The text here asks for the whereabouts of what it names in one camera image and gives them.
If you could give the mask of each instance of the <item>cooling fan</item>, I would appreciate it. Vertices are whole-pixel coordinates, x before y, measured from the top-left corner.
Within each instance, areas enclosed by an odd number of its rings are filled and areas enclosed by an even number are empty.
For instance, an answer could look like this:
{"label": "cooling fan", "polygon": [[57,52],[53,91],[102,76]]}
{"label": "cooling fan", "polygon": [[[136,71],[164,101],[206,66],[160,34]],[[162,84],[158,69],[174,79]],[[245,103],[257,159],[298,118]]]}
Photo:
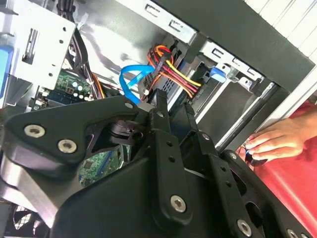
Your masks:
{"label": "cooling fan", "polygon": [[16,237],[44,238],[49,233],[49,228],[41,217],[24,207],[14,205],[12,217],[9,219],[14,226],[10,230],[11,232],[14,231]]}

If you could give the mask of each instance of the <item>silver screw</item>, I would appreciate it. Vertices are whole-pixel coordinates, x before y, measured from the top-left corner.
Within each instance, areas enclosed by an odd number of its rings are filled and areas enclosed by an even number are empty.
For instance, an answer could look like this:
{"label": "silver screw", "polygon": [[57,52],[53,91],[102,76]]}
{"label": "silver screw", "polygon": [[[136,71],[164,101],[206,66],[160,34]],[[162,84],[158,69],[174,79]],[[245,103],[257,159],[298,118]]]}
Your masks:
{"label": "silver screw", "polygon": [[39,138],[45,135],[45,129],[40,125],[27,125],[24,127],[24,133],[33,138]]}
{"label": "silver screw", "polygon": [[177,212],[185,212],[186,203],[180,196],[173,195],[170,198],[170,204]]}
{"label": "silver screw", "polygon": [[234,159],[234,160],[237,159],[237,156],[236,156],[235,154],[233,154],[233,153],[229,153],[229,156],[230,156],[232,159]]}
{"label": "silver screw", "polygon": [[60,140],[57,146],[61,152],[68,154],[74,153],[77,149],[76,143],[68,139]]}
{"label": "silver screw", "polygon": [[298,236],[291,229],[287,229],[288,237],[290,238],[298,238]]}
{"label": "silver screw", "polygon": [[133,108],[133,105],[132,105],[131,103],[125,103],[125,106],[126,106],[127,108],[130,108],[130,109]]}
{"label": "silver screw", "polygon": [[248,223],[246,223],[246,221],[239,219],[237,221],[239,230],[247,237],[251,237],[252,236],[252,231],[250,226],[248,225]]}
{"label": "silver screw", "polygon": [[210,138],[209,138],[209,136],[208,136],[207,134],[203,134],[203,138],[204,138],[205,140],[210,140]]}
{"label": "silver screw", "polygon": [[158,111],[157,114],[158,114],[161,118],[164,117],[164,114],[163,114],[162,112],[160,112],[160,111]]}

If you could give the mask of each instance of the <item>finger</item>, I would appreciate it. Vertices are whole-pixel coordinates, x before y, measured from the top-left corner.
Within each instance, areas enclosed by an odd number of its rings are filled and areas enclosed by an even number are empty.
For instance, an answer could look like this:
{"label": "finger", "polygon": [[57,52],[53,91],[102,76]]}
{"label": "finger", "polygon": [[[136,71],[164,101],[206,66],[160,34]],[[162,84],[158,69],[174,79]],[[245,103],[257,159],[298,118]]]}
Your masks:
{"label": "finger", "polygon": [[302,149],[294,149],[292,147],[283,147],[283,148],[277,148],[271,151],[262,152],[258,154],[252,155],[252,158],[255,160],[264,160],[268,159],[274,160],[279,158],[287,158],[299,155],[303,150]]}
{"label": "finger", "polygon": [[236,154],[239,154],[240,153],[240,150],[241,150],[241,146],[236,150]]}
{"label": "finger", "polygon": [[298,144],[296,140],[292,140],[289,136],[281,136],[275,139],[268,140],[252,149],[249,150],[251,155],[255,153],[262,153],[266,151],[271,151],[282,147],[297,147]]}
{"label": "finger", "polygon": [[246,149],[245,148],[241,147],[238,155],[243,161],[246,161]]}
{"label": "finger", "polygon": [[274,139],[274,138],[278,138],[280,136],[283,136],[283,132],[280,131],[280,130],[274,130],[274,131],[266,132],[266,133],[264,133],[262,135],[259,135],[255,139],[250,140],[249,142],[247,142],[246,148],[248,150],[250,150],[250,149],[252,149],[252,148],[254,148],[254,147],[258,146],[258,145],[261,145],[264,142],[267,142],[268,140],[271,140],[271,139]]}
{"label": "finger", "polygon": [[264,133],[267,133],[267,132],[270,132],[270,131],[274,131],[274,130],[276,130],[276,124],[271,125],[271,126],[269,126],[268,128],[265,128],[265,129],[263,129],[263,130],[261,130],[261,131],[258,131],[258,132],[256,132],[256,133],[252,134],[252,135],[248,138],[248,140],[253,140],[254,138],[257,138],[258,136],[263,135]]}

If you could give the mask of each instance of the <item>blue latch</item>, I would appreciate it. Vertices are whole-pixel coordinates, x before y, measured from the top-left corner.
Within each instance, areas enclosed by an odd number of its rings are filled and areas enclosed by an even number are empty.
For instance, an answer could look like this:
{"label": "blue latch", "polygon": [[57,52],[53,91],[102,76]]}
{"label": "blue latch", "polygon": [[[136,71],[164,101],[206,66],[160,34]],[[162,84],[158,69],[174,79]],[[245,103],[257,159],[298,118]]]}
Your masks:
{"label": "blue latch", "polygon": [[6,81],[8,79],[14,48],[12,46],[0,46],[0,99],[4,95]]}
{"label": "blue latch", "polygon": [[220,83],[224,83],[226,81],[225,72],[221,71],[216,67],[212,67],[210,71],[210,77],[219,81]]}

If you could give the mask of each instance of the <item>red fabric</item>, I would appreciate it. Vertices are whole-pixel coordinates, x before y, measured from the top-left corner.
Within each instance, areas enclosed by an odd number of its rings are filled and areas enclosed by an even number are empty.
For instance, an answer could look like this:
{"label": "red fabric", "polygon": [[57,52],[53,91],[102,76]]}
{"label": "red fabric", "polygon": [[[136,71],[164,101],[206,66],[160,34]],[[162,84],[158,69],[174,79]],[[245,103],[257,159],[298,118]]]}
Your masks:
{"label": "red fabric", "polygon": [[[312,107],[315,105],[304,103],[291,118]],[[256,167],[255,173],[311,235],[317,237],[317,137],[305,142],[300,155],[275,159]]]}

